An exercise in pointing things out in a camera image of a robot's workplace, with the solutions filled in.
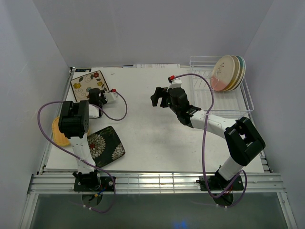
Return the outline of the square floral cream plate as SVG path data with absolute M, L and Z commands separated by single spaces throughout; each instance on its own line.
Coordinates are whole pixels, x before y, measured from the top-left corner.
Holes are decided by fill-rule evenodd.
M 98 88 L 109 92 L 110 89 L 101 71 L 95 71 L 71 80 L 73 95 L 77 102 L 89 99 L 89 90 Z

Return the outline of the black floral square plate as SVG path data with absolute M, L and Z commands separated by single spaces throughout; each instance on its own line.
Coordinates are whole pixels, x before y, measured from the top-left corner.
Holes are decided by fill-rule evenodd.
M 104 167 L 125 155 L 122 142 L 112 126 L 87 137 L 90 154 L 97 167 Z

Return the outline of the cream and pink round plate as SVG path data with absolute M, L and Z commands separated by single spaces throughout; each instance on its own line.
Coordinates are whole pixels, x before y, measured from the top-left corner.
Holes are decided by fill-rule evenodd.
M 211 76 L 211 87 L 215 91 L 221 91 L 226 88 L 233 78 L 235 72 L 234 59 L 230 55 L 219 59 L 213 68 Z

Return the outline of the cream and yellow round plate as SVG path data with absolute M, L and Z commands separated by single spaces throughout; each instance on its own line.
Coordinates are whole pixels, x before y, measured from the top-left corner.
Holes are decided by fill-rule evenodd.
M 233 89 L 233 87 L 235 86 L 235 84 L 237 83 L 237 80 L 239 78 L 240 72 L 241 72 L 241 63 L 239 61 L 239 58 L 236 56 L 232 56 L 234 63 L 235 63 L 235 71 L 234 71 L 234 75 L 233 78 L 229 84 L 229 88 L 228 91 L 230 91 L 231 89 Z

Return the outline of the cream and blue round plate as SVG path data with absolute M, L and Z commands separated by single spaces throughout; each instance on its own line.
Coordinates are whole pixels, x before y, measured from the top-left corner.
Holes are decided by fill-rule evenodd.
M 243 57 L 241 56 L 237 56 L 238 60 L 240 61 L 240 64 L 241 64 L 241 73 L 240 73 L 240 76 L 238 78 L 238 81 L 237 81 L 237 84 L 235 86 L 235 89 L 238 88 L 238 86 L 240 85 L 240 83 L 242 82 L 243 78 L 244 78 L 244 75 L 245 75 L 245 71 L 246 71 L 246 64 L 245 64 L 245 60 Z

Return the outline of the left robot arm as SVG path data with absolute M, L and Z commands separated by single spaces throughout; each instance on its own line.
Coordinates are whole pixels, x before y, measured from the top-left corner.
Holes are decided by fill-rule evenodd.
M 97 190 L 101 179 L 95 169 L 87 140 L 89 119 L 100 118 L 100 109 L 107 103 L 105 91 L 97 88 L 89 90 L 89 99 L 79 102 L 65 101 L 59 117 L 59 131 L 68 139 L 76 156 L 77 172 L 73 175 L 82 186 L 89 190 Z

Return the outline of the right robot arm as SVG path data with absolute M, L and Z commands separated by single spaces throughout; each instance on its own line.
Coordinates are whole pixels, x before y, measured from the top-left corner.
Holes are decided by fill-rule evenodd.
M 183 125 L 205 130 L 226 141 L 230 155 L 208 179 L 209 186 L 227 189 L 233 183 L 233 177 L 265 148 L 263 138 L 249 118 L 234 120 L 208 114 L 191 105 L 186 92 L 180 87 L 157 87 L 151 101 L 154 107 L 169 107 Z

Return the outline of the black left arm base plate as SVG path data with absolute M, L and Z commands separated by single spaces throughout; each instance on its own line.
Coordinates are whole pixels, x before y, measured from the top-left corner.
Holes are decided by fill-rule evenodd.
M 102 176 L 93 179 L 75 179 L 73 191 L 75 192 L 99 192 L 114 191 L 114 182 L 110 177 Z

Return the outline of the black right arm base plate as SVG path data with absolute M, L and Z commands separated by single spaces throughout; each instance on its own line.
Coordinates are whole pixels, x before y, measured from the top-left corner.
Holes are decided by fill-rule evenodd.
M 216 205 L 228 208 L 234 205 L 233 191 L 242 191 L 241 197 L 243 197 L 245 189 L 247 188 L 247 183 L 242 181 L 241 176 L 238 176 L 236 180 L 229 185 L 232 180 L 233 179 L 227 181 L 217 176 L 207 176 L 205 179 L 204 176 L 200 176 L 199 179 L 196 180 L 196 183 L 200 185 L 201 191 L 208 191 L 207 187 L 209 187 L 211 192 L 215 191 L 215 193 L 212 194 L 213 196 L 217 196 L 223 192 L 220 197 L 212 199 Z

